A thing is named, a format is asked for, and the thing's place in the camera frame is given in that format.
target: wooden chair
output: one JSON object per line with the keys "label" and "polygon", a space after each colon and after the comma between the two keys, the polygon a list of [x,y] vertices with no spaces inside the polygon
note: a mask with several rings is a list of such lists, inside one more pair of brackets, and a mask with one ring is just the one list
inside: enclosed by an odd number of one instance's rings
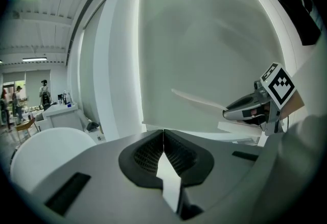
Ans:
{"label": "wooden chair", "polygon": [[21,123],[21,124],[15,126],[15,128],[17,130],[17,135],[18,135],[20,144],[21,144],[21,139],[20,139],[20,136],[19,136],[19,131],[27,130],[29,138],[31,138],[31,135],[30,135],[30,132],[29,132],[28,129],[32,126],[32,124],[34,124],[36,130],[39,131],[37,126],[35,125],[35,118],[31,119],[28,122],[24,122],[24,123]]}

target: person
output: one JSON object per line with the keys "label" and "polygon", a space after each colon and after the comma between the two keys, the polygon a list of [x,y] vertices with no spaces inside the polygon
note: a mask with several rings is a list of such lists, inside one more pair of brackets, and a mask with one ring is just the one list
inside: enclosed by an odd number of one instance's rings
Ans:
{"label": "person", "polygon": [[46,93],[46,94],[48,94],[49,96],[51,96],[51,95],[50,95],[50,91],[49,91],[49,87],[48,87],[48,82],[47,82],[47,80],[43,80],[43,81],[41,81],[41,82],[42,82],[43,86],[40,87],[39,97],[42,98],[42,96],[43,96],[44,93]]}
{"label": "person", "polygon": [[24,118],[22,117],[22,103],[21,103],[22,99],[21,99],[20,93],[19,93],[21,90],[22,90],[22,88],[18,85],[17,92],[16,92],[16,99],[17,99],[16,109],[17,109],[19,119],[24,121]]}
{"label": "person", "polygon": [[16,97],[16,93],[14,92],[12,94],[12,116],[16,117],[16,113],[17,113],[17,97]]}
{"label": "person", "polygon": [[43,80],[41,82],[43,86],[40,87],[39,97],[41,98],[41,105],[43,105],[44,110],[46,110],[51,106],[51,94],[47,80]]}
{"label": "person", "polygon": [[6,90],[3,89],[2,94],[1,94],[1,100],[0,100],[0,102],[1,102],[1,116],[2,116],[3,122],[6,121],[9,132],[11,132],[10,121],[9,121],[8,103],[7,103],[7,100],[6,100],[6,94],[7,94]]}

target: black slot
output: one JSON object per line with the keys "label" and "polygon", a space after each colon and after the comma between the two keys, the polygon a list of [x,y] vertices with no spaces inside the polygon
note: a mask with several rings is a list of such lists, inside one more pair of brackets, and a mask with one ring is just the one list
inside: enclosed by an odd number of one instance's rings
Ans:
{"label": "black slot", "polygon": [[279,120],[275,122],[274,133],[277,133],[278,132],[278,126],[279,126]]}
{"label": "black slot", "polygon": [[202,212],[203,210],[200,207],[190,203],[184,187],[181,186],[176,214],[182,220],[188,220],[201,214]]}
{"label": "black slot", "polygon": [[118,157],[122,173],[135,185],[143,188],[163,189],[157,177],[158,162],[164,152],[162,130],[127,146]]}
{"label": "black slot", "polygon": [[58,213],[64,215],[78,194],[82,191],[91,176],[75,173],[46,203],[45,205]]}
{"label": "black slot", "polygon": [[249,161],[256,161],[259,157],[258,155],[245,152],[233,152],[232,155]]}

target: gray surface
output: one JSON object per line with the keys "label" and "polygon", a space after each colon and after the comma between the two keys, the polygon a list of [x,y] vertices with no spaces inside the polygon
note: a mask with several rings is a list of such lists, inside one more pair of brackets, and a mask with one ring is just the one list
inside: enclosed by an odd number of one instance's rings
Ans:
{"label": "gray surface", "polygon": [[260,224],[279,216],[313,184],[313,177],[326,155],[326,121],[326,115],[310,116],[284,135],[271,175],[256,202],[253,223]]}
{"label": "gray surface", "polygon": [[260,155],[263,149],[258,146],[208,140],[178,131],[172,132],[205,148],[214,156],[214,167],[205,181],[201,185],[185,189],[190,202],[204,211],[230,193],[254,166],[254,161],[233,156],[232,153],[240,151]]}
{"label": "gray surface", "polygon": [[[91,180],[66,213],[65,217],[72,222],[151,224],[182,222],[162,198],[161,190],[137,187],[125,177],[119,168],[118,157],[124,147],[151,133],[153,132],[126,137],[86,150],[49,175],[35,188],[33,196],[44,203],[74,173],[81,172],[91,175]],[[273,136],[268,139],[267,148],[263,149],[256,163],[240,158],[235,158],[235,161],[232,159],[231,163],[229,152],[233,150],[232,147],[235,147],[237,151],[246,150],[257,154],[261,149],[255,146],[218,142],[183,133],[179,134],[210,150],[216,160],[215,167],[208,179],[202,185],[187,189],[187,193],[192,198],[191,202],[200,204],[206,210],[205,214],[200,214],[188,222],[204,223],[208,221],[211,223],[220,220],[219,223],[233,223],[233,221],[229,221],[233,219],[241,221],[241,216],[235,214],[235,209],[240,210],[240,205],[241,208],[245,207],[249,218],[253,204],[270,173],[280,138]],[[237,165],[236,159],[240,160],[240,165]]]}
{"label": "gray surface", "polygon": [[253,168],[242,181],[223,200],[191,219],[190,223],[249,223],[256,211],[255,203],[271,172],[277,149],[283,133],[268,138],[265,149],[258,157]]}
{"label": "gray surface", "polygon": [[83,112],[87,118],[99,122],[96,94],[93,82],[93,55],[97,28],[104,3],[94,13],[84,30],[80,56],[80,87]]}
{"label": "gray surface", "polygon": [[24,81],[25,80],[25,72],[10,72],[10,73],[4,73],[3,74],[3,83],[10,83],[15,81]]}

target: wall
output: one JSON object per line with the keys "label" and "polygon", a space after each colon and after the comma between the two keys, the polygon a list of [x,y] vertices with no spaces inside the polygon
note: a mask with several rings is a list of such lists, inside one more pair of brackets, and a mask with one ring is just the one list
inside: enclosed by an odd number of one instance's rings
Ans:
{"label": "wall", "polygon": [[94,84],[107,140],[146,130],[142,125],[137,20],[138,0],[107,0],[101,14],[95,43]]}
{"label": "wall", "polygon": [[92,121],[99,122],[93,81],[93,55],[97,28],[104,3],[99,7],[87,24],[80,56],[80,89],[84,114]]}
{"label": "wall", "polygon": [[177,89],[222,106],[253,92],[283,52],[258,0],[140,0],[139,62],[144,123],[220,132],[222,111],[192,104]]}
{"label": "wall", "polygon": [[51,80],[51,96],[53,97],[53,101],[56,102],[58,100],[58,94],[63,93],[64,90],[67,90],[67,67],[64,65],[54,65],[54,64],[35,64],[35,65],[16,65],[11,66],[5,69],[2,69],[0,72],[16,72],[16,71],[34,71],[34,70],[50,70],[50,80]]}
{"label": "wall", "polygon": [[56,67],[50,70],[51,96],[54,102],[58,102],[58,95],[62,94],[67,87],[67,67]]}
{"label": "wall", "polygon": [[323,31],[309,60],[294,75],[293,82],[309,115],[327,114],[327,32]]}
{"label": "wall", "polygon": [[[76,35],[73,41],[73,45],[71,48],[71,53],[69,56],[69,61],[68,61],[68,85],[69,85],[69,91],[72,95],[72,98],[75,102],[78,103],[79,107],[82,108],[83,105],[81,103],[81,92],[80,92],[80,78],[79,78],[79,62],[80,62],[80,54],[81,54],[81,45],[82,45],[82,35],[83,35],[83,28],[89,21],[89,19],[92,17],[94,12],[97,10],[99,5],[103,2],[104,0],[93,0],[91,4],[89,5],[88,9],[83,15],[83,18],[78,26],[78,29],[76,31]],[[79,8],[77,9],[77,12],[74,16],[72,26],[76,25],[77,19],[86,4],[87,0],[82,0]],[[68,48],[70,39],[71,39],[72,34],[70,33],[68,35],[69,41],[66,44],[66,48]]]}

